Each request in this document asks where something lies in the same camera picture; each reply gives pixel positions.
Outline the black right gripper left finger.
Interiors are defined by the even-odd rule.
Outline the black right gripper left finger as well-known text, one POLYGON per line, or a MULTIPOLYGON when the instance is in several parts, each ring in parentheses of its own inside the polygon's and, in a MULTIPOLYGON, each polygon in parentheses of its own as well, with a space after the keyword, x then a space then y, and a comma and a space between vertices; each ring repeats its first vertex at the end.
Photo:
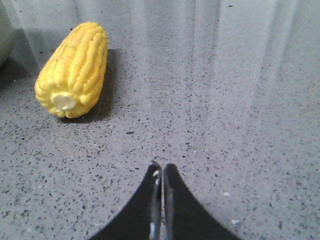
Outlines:
POLYGON ((153 161, 122 210, 92 240, 158 240, 162 220, 162 168, 153 161))

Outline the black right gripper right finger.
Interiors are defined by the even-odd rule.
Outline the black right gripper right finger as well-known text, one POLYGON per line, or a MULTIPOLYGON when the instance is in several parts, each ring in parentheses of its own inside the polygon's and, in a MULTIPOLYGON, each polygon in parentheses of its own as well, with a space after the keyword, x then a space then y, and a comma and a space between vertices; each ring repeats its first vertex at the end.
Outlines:
POLYGON ((167 240, 238 240, 197 201, 175 164, 163 170, 167 240))

